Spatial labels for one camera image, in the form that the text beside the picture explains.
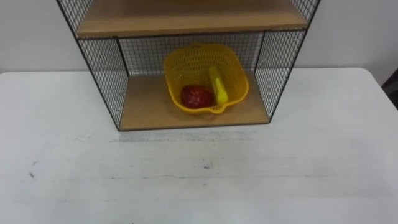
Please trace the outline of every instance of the yellow basket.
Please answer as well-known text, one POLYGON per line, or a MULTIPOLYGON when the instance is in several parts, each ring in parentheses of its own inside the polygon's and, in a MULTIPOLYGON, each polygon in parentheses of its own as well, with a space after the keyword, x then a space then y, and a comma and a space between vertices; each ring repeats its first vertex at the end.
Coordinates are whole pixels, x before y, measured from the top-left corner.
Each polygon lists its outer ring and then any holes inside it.
POLYGON ((193 44, 174 50, 164 61, 164 71, 170 96, 175 105, 189 114, 221 114, 225 108, 242 101, 249 83, 233 50, 222 44, 193 44), (217 67, 229 101, 209 108, 190 109, 181 104, 180 92, 186 85, 211 86, 208 69, 217 67))

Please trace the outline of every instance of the table surface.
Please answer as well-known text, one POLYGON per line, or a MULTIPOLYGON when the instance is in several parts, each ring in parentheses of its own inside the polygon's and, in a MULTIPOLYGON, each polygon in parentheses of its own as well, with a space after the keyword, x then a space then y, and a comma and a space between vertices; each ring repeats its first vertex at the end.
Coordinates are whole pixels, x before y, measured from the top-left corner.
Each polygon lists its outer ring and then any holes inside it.
POLYGON ((398 112, 295 69, 271 124, 119 133, 88 72, 0 75, 0 223, 398 223, 398 112))

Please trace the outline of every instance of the mesh side panel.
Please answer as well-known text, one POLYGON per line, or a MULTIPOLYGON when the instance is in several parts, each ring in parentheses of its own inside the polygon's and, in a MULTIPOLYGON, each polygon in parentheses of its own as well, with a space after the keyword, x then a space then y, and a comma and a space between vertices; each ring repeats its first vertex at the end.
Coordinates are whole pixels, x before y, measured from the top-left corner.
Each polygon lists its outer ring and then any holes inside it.
POLYGON ((171 51, 193 43, 220 43, 230 46, 245 70, 254 70, 262 33, 180 35, 121 39, 130 75, 161 75, 163 61, 171 51))
POLYGON ((256 71, 257 84, 271 119, 294 65, 305 31, 271 32, 264 42, 256 71))
POLYGON ((76 34, 77 28, 85 17, 93 0, 57 0, 76 34))
POLYGON ((117 126, 120 125, 128 76, 116 39, 79 40, 95 82, 117 126))
POLYGON ((290 0, 303 17, 310 21, 319 0, 290 0))

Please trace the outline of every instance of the shelf board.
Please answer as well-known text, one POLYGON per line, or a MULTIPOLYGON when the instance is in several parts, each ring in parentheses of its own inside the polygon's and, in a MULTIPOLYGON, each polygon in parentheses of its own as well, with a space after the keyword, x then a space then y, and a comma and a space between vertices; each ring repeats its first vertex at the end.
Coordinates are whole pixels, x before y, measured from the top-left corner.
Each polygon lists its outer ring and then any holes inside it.
POLYGON ((93 0, 78 37, 306 28, 289 0, 93 0))
POLYGON ((247 73, 250 89, 244 101, 219 115, 192 116, 170 98, 164 76, 130 77, 120 123, 121 131, 192 128, 269 122, 253 73, 247 73))

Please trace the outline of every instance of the red apple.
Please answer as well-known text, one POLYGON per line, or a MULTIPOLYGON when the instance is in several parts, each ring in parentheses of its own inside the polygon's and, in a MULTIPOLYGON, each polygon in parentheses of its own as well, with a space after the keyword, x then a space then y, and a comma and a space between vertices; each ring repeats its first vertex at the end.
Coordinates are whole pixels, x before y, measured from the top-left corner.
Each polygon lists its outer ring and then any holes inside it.
POLYGON ((198 109, 211 107, 214 103, 213 92, 204 85, 187 85, 181 90, 181 103, 187 108, 198 109))

